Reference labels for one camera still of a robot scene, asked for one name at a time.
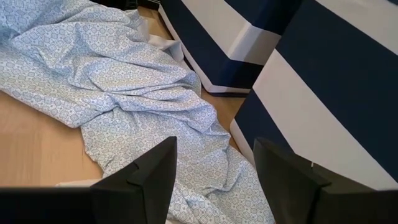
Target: black plastic object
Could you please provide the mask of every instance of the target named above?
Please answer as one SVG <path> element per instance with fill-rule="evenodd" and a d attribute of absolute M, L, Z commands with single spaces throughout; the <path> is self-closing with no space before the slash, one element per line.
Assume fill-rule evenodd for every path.
<path fill-rule="evenodd" d="M 254 161 L 278 224 L 398 223 L 397 190 L 375 191 L 265 139 Z"/>
<path fill-rule="evenodd" d="M 0 223 L 164 224 L 177 166 L 169 137 L 91 187 L 0 189 Z"/>
<path fill-rule="evenodd" d="M 138 0 L 138 5 L 148 9 L 158 10 L 160 0 Z"/>
<path fill-rule="evenodd" d="M 137 9 L 137 0 L 91 0 L 108 7 L 115 7 L 121 10 Z"/>

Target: white stripe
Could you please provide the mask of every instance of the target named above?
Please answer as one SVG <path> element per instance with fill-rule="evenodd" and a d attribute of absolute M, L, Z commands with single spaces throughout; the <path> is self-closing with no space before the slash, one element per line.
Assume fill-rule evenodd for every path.
<path fill-rule="evenodd" d="M 180 37 L 176 33 L 172 24 L 170 23 L 169 18 L 167 18 L 162 5 L 159 6 L 159 14 L 162 16 L 163 21 L 164 21 L 166 27 L 168 28 L 168 30 L 170 31 L 171 35 L 173 36 L 173 38 L 175 40 L 181 41 Z M 209 80 L 209 78 L 206 76 L 206 74 L 203 72 L 203 70 L 199 67 L 199 65 L 193 59 L 191 54 L 188 52 L 188 50 L 184 46 L 184 44 L 182 44 L 182 52 L 184 53 L 185 57 L 191 64 L 194 71 L 198 74 L 198 76 L 207 92 L 209 92 L 209 93 L 249 93 L 250 92 L 250 89 L 232 88 L 232 87 L 226 87 L 226 86 L 213 85 L 211 83 L 211 81 Z"/>
<path fill-rule="evenodd" d="M 252 26 L 224 0 L 181 1 L 232 60 L 264 65 L 280 39 Z"/>
<path fill-rule="evenodd" d="M 242 155 L 248 159 L 248 161 L 255 166 L 253 151 L 251 150 L 249 143 L 244 138 L 241 129 L 239 128 L 238 124 L 236 123 L 235 119 L 232 120 L 229 130 L 231 131 L 232 137 L 236 144 L 239 147 L 239 150 L 242 152 Z"/>
<path fill-rule="evenodd" d="M 398 189 L 278 51 L 253 89 L 295 153 L 376 190 Z"/>
<path fill-rule="evenodd" d="M 279 39 L 280 35 L 246 22 L 229 48 L 227 56 L 240 62 L 265 65 Z"/>
<path fill-rule="evenodd" d="M 387 0 L 317 0 L 336 15 L 398 54 L 398 6 Z"/>

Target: striped cushion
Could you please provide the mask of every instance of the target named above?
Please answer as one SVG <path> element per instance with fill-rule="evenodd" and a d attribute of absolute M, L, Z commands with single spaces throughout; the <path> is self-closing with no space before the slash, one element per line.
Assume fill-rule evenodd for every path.
<path fill-rule="evenodd" d="M 398 189 L 398 7 L 307 0 L 231 132 L 252 160 L 262 136 L 377 190 Z"/>
<path fill-rule="evenodd" d="M 210 93 L 248 93 L 301 0 L 163 0 L 167 28 Z"/>

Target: crumpled sheet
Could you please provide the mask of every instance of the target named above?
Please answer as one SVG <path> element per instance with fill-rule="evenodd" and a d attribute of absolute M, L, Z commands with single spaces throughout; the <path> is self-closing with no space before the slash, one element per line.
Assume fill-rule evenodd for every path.
<path fill-rule="evenodd" d="M 80 127 L 105 177 L 177 136 L 169 218 L 274 222 L 254 168 L 199 97 L 197 75 L 171 57 L 181 60 L 178 44 L 148 44 L 137 11 L 83 0 L 0 2 L 0 90 Z"/>

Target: blue patterned fabric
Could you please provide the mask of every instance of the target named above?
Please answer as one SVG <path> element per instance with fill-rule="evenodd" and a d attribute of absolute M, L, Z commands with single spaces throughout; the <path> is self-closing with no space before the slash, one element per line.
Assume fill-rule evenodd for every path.
<path fill-rule="evenodd" d="M 137 11 L 89 1 L 0 1 L 0 90 L 80 127 L 104 176 L 177 136 L 170 218 L 273 223 L 254 168 L 199 97 L 197 75 L 148 44 L 141 24 Z"/>

